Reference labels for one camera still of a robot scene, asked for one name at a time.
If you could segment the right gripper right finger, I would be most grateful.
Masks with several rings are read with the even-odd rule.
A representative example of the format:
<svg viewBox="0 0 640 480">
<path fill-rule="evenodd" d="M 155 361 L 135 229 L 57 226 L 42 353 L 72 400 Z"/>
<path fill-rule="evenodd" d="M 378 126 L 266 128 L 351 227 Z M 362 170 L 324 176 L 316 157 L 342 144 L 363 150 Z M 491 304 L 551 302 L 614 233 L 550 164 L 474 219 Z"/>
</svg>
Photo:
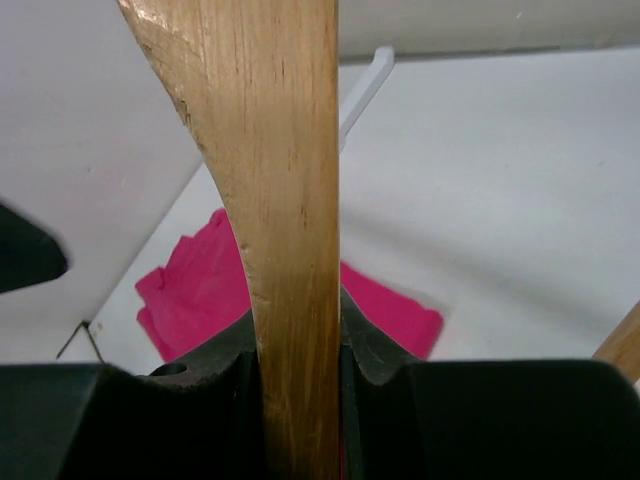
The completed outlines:
<svg viewBox="0 0 640 480">
<path fill-rule="evenodd" d="M 348 479 L 635 479 L 639 397 L 593 360 L 431 362 L 341 297 Z"/>
</svg>

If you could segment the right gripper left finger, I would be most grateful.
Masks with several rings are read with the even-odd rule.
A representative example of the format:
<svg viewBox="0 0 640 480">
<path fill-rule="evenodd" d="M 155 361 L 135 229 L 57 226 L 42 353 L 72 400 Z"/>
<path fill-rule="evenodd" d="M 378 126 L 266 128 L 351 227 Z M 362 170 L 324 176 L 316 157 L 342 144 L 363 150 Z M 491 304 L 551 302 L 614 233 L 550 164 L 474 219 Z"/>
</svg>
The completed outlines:
<svg viewBox="0 0 640 480">
<path fill-rule="evenodd" d="M 254 328 L 242 316 L 149 375 L 110 364 L 1 369 L 5 479 L 263 479 Z"/>
</svg>

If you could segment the pink trousers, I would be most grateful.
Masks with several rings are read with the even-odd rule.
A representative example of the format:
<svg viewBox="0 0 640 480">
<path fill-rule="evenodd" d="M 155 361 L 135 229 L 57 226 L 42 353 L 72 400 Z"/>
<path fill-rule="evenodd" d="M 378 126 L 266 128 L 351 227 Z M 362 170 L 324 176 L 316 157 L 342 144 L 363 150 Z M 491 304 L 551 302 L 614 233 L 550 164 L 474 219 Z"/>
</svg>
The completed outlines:
<svg viewBox="0 0 640 480">
<path fill-rule="evenodd" d="M 436 310 L 340 265 L 341 282 L 360 311 L 418 358 L 433 350 L 444 326 Z M 144 306 L 137 321 L 164 362 L 217 335 L 250 308 L 247 282 L 227 213 L 216 210 L 192 236 L 183 236 L 168 262 L 142 277 L 135 289 Z"/>
</svg>

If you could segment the wooden clothes hanger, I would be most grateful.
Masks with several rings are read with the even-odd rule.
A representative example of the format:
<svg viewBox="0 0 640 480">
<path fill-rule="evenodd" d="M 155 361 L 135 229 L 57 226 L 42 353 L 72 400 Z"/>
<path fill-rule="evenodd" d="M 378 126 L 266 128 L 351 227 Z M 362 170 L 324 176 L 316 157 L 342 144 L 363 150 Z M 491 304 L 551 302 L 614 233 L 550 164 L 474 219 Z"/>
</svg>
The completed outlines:
<svg viewBox="0 0 640 480">
<path fill-rule="evenodd" d="M 257 323 L 267 469 L 279 479 L 336 479 L 337 4 L 119 7 L 203 154 L 239 244 Z"/>
</svg>

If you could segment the white metal clothes rack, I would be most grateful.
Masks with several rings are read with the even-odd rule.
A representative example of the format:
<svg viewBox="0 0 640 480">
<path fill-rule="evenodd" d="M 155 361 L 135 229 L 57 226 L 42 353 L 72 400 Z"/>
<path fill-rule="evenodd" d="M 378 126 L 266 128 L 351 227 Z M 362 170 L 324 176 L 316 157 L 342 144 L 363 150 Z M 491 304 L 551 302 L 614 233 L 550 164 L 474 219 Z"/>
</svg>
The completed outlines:
<svg viewBox="0 0 640 480">
<path fill-rule="evenodd" d="M 373 60 L 361 75 L 339 108 L 340 149 L 344 148 L 347 136 L 369 103 L 391 74 L 395 65 L 395 51 L 390 45 L 380 46 Z"/>
</svg>

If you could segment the aluminium table edge rail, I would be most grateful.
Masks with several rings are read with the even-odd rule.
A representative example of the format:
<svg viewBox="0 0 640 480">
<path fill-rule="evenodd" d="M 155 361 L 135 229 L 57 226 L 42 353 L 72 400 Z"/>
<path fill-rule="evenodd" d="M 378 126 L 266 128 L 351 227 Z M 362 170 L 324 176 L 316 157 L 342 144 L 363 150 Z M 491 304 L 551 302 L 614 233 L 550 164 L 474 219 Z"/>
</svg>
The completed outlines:
<svg viewBox="0 0 640 480">
<path fill-rule="evenodd" d="M 638 49 L 638 43 L 628 44 L 605 44 L 605 45 L 577 45 L 577 46 L 548 46 L 548 47 L 531 47 L 531 48 L 510 48 L 510 49 L 489 49 L 489 50 L 460 50 L 460 51 L 438 51 L 438 52 L 394 52 L 396 62 L 419 62 L 431 60 L 449 60 L 449 59 L 470 59 L 470 58 L 487 58 L 499 56 L 522 56 L 522 55 L 543 55 L 543 54 L 564 54 L 564 53 L 582 53 L 582 52 L 598 52 L 598 51 L 618 51 Z"/>
</svg>

